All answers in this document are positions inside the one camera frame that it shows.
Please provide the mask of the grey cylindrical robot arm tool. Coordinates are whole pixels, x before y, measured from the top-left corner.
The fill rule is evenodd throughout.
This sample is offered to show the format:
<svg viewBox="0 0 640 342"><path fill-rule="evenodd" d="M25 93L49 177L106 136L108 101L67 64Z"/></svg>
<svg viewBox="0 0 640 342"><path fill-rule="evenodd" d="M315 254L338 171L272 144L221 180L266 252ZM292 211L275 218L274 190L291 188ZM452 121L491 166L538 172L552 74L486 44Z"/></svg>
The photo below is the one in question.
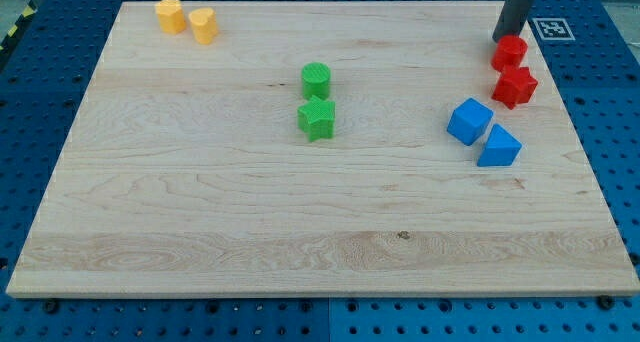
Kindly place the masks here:
<svg viewBox="0 0 640 342"><path fill-rule="evenodd" d="M494 28L492 39L498 43L505 36L519 36L535 0L506 0Z"/></svg>

